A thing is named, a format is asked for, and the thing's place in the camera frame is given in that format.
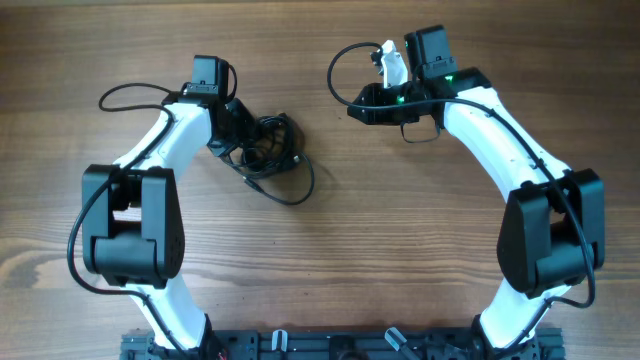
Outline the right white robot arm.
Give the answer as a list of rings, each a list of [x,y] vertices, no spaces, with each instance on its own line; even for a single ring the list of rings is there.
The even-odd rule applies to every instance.
[[[475,318],[464,355],[544,358],[554,346],[536,328],[551,307],[567,304],[579,284],[587,297],[574,307],[595,300],[595,273],[605,258],[603,183],[540,146],[480,70],[459,68],[444,27],[408,33],[404,44],[370,44],[380,81],[366,85],[347,112],[367,125],[400,128],[429,116],[479,161],[505,202],[496,245],[503,279]]]

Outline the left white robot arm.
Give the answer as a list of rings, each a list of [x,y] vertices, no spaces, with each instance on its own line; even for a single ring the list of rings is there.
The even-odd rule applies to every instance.
[[[160,116],[142,140],[82,176],[69,271],[90,292],[132,298],[164,358],[197,359],[213,342],[209,319],[180,272],[185,233],[177,182],[201,148],[221,158],[253,138],[254,119],[236,87],[227,61],[195,56],[191,80],[155,105]]]

